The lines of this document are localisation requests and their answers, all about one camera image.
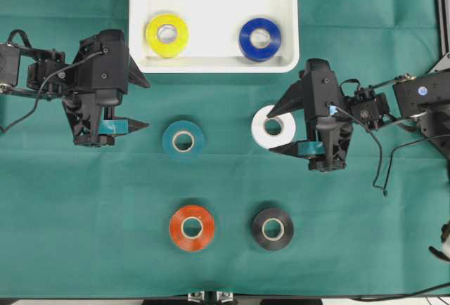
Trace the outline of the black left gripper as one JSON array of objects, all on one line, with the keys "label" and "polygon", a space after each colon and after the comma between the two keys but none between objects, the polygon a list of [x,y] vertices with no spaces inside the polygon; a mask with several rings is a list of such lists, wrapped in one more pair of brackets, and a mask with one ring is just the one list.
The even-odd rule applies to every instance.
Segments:
[{"label": "black left gripper", "polygon": [[[114,145],[115,136],[126,135],[149,126],[149,123],[135,119],[116,119],[116,106],[101,106],[96,103],[96,95],[93,92],[79,88],[77,70],[84,63],[82,60],[74,59],[71,64],[67,64],[63,52],[41,50],[31,47],[30,44],[26,44],[26,54],[35,60],[35,63],[28,67],[27,79],[34,99],[32,111],[37,109],[40,100],[61,99],[75,145]],[[145,89],[150,88],[150,83],[131,56],[129,82]]]}]

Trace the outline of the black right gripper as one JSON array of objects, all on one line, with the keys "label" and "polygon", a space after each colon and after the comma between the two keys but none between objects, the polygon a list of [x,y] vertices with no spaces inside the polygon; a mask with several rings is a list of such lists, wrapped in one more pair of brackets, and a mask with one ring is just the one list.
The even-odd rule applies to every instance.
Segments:
[{"label": "black right gripper", "polygon": [[[345,97],[344,100],[345,106],[343,108],[328,104],[329,116],[317,117],[311,124],[306,123],[308,141],[287,143],[269,148],[269,151],[308,159],[310,170],[335,171],[344,169],[353,132],[351,119],[346,116],[349,109]],[[301,82],[295,82],[289,86],[281,99],[267,114],[267,117],[274,118],[303,108],[302,84]]]}]

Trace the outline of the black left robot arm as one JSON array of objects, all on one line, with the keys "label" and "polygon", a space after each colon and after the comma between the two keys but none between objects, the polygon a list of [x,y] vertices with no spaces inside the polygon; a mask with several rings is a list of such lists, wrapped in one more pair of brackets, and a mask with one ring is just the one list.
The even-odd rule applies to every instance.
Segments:
[{"label": "black left robot arm", "polygon": [[112,146],[116,137],[148,127],[115,114],[129,84],[150,86],[122,30],[103,30],[81,40],[70,64],[62,51],[33,47],[23,30],[13,30],[1,44],[1,93],[31,98],[35,104],[61,100],[75,145]]}]

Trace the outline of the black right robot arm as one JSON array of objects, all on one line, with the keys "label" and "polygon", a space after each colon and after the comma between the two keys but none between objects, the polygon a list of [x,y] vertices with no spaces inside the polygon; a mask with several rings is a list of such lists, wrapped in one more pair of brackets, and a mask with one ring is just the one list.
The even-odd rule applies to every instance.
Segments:
[{"label": "black right robot arm", "polygon": [[334,171],[346,167],[354,124],[369,131],[401,126],[413,120],[416,128],[443,156],[449,156],[449,71],[419,77],[403,75],[386,82],[392,86],[399,117],[390,113],[387,96],[375,86],[362,87],[359,80],[353,96],[347,96],[328,61],[309,59],[300,78],[268,113],[269,118],[302,110],[307,137],[271,146],[271,152],[304,158],[310,170]]}]

